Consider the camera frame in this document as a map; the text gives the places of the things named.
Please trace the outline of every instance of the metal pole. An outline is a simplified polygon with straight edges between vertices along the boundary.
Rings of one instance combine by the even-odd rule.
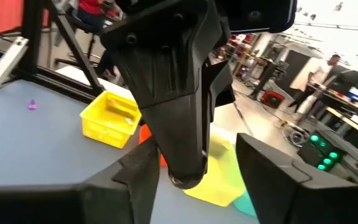
[[[88,58],[86,58],[86,55],[82,52],[80,45],[76,41],[71,24],[67,21],[65,11],[62,9],[62,7],[55,5],[53,1],[47,1],[47,7],[49,9],[50,15],[52,16],[52,19],[55,21],[59,32],[62,34],[67,43],[67,46],[70,48],[71,52],[73,52],[78,65],[84,72],[93,91],[96,94],[102,93],[104,91],[104,87],[99,83],[98,76],[91,66],[91,62]]]
[[[18,67],[28,75],[33,75],[37,71],[44,6],[45,0],[24,0],[21,36],[29,42]]]

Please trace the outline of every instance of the gray table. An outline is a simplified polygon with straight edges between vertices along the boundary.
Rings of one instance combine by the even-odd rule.
[[[34,99],[38,109],[27,105]],[[137,144],[123,150],[88,139],[79,114],[86,107],[59,93],[25,81],[0,90],[0,185],[71,184],[112,164]],[[227,208],[186,196],[162,168],[152,222],[258,223],[232,205]]]

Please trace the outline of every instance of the small purple toy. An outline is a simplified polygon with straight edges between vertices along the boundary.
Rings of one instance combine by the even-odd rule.
[[[30,110],[36,110],[37,109],[37,105],[35,104],[35,100],[31,100],[31,102],[29,104],[29,109]]]

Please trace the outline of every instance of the red container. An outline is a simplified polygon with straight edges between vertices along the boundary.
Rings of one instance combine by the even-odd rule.
[[[146,124],[144,124],[142,127],[140,127],[140,133],[139,133],[139,144],[146,141],[150,136],[152,135],[149,127],[147,127]],[[165,162],[164,157],[161,155],[161,166],[167,166],[167,162]]]

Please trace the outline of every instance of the yellow plastic basket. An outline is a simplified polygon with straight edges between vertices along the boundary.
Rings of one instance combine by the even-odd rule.
[[[142,115],[135,101],[104,91],[80,116],[86,137],[122,149]]]
[[[211,133],[208,172],[195,188],[185,190],[185,193],[200,200],[226,207],[240,197],[245,189],[232,144]]]

